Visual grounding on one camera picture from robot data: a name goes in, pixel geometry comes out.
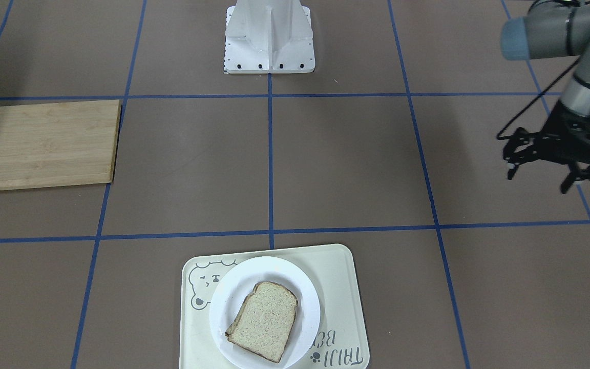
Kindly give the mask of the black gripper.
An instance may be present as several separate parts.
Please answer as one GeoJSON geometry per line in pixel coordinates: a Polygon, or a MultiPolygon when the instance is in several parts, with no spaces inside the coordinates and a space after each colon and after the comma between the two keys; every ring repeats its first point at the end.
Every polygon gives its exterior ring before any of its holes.
{"type": "Polygon", "coordinates": [[[567,164],[569,173],[560,185],[562,194],[577,182],[590,181],[590,117],[574,114],[562,102],[556,103],[543,133],[517,128],[506,141],[502,157],[508,166],[507,180],[512,180],[523,164],[546,159],[567,164]],[[577,162],[589,166],[581,168],[577,162]]]}

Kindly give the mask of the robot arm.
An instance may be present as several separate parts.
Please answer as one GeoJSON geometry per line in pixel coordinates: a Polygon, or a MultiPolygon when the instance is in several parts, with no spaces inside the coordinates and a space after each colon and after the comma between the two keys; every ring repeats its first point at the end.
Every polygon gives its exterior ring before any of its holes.
{"type": "Polygon", "coordinates": [[[504,24],[499,42],[507,60],[575,58],[555,79],[571,78],[540,131],[517,128],[506,135],[502,128],[496,135],[505,141],[507,178],[542,160],[567,167],[562,193],[590,181],[590,1],[534,1],[525,16],[504,24]]]}

